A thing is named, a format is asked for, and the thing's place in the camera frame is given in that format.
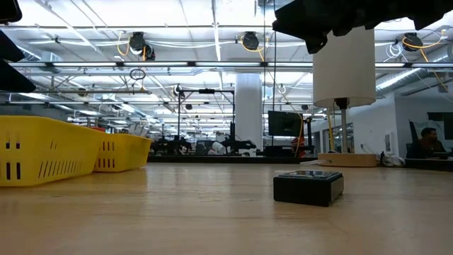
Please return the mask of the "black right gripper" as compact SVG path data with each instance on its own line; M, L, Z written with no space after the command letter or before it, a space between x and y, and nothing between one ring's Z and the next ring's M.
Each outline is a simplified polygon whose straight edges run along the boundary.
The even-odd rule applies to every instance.
M357 27L370 30L415 12L409 0L294 0L275 11L273 30L304 39L313 55L325 47L330 32L339 37Z

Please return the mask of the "black digital timer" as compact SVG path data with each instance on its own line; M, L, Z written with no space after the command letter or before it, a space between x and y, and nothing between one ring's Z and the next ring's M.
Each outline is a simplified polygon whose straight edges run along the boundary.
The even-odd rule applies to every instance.
M337 171L293 171L273 178L277 202L328 207L344 191L343 174Z

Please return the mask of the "black office chair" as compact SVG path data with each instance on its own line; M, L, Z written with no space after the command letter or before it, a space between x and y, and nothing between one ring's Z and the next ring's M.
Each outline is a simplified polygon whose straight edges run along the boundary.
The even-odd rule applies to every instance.
M421 155L420 142L413 121L409 121L411 144L408 147L407 157L410 159L419 159Z

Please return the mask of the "white shade wooden base lamp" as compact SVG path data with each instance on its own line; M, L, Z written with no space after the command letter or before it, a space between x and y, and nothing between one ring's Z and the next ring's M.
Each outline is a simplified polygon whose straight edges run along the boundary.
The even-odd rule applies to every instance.
M327 43L313 56L313 103L319 108L337 106L343 129L340 152L320 153L321 166L369 168L375 154L348 152L347 109L373 104L375 84L374 31L353 28L346 35L330 32Z

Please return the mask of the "large yellow plastic basket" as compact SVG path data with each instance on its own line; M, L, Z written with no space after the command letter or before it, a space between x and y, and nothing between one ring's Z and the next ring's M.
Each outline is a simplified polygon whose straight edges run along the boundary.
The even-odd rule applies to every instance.
M0 187L90 174L102 133L51 118L0 115Z

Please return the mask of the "black monitor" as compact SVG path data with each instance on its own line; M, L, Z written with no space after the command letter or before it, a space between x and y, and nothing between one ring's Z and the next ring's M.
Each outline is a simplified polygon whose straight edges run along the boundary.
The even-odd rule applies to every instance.
M270 110L268 112L268 134L299 137L303 134L302 119L297 113Z

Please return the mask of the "white pillar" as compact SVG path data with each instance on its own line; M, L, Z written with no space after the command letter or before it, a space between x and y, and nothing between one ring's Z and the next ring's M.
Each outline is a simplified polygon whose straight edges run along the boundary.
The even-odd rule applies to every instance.
M235 83L235 133L263 149L263 97L260 74L239 73Z

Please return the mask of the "small yellow plastic basket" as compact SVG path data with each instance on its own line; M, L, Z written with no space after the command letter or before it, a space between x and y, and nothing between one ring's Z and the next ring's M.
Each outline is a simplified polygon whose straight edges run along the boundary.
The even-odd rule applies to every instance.
M125 133L101 133L100 138L94 172L122 172L147 164L152 142L149 138Z

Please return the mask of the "person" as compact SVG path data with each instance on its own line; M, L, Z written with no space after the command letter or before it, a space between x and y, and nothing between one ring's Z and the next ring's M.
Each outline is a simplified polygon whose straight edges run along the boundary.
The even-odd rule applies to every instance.
M412 146L412 157L415 159L447 159L453 155L448 152L438 140L437 130L426 127L421 132L421 138Z

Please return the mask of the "black background rig frame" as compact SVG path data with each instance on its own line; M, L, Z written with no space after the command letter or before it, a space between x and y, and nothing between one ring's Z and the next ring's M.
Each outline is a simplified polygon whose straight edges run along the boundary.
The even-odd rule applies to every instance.
M216 90L216 89L198 89L198 90L184 90L181 87L179 87L178 91L178 127L177 127L177 144L180 145L180 115L181 115L181 105L182 103L188 99L193 93L199 93L199 94L216 94L220 93L221 95L225 95L225 93L231 93L232 96L235 96L234 91L226 91L226 90ZM228 102L232 105L232 122L230 125L230 134L229 134L229 140L230 140L230 155L238 155L239 152L235 148L235 136L236 136L236 130L235 130L235 117L236 117L236 104L235 104L235 98L233 97L232 100L230 101L227 99Z

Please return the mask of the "dark wall screen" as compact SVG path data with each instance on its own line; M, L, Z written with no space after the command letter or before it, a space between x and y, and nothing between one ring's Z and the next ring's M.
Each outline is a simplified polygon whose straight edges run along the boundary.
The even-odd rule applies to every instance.
M453 140L453 113L428 112L428 120L441 127L446 140Z

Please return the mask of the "black table edge frame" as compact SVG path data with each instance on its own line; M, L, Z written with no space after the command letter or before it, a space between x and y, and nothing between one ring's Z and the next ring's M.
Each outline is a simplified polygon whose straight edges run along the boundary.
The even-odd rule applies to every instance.
M148 156L149 163L181 163L181 164L300 164L312 162L316 157L228 157L228 156Z

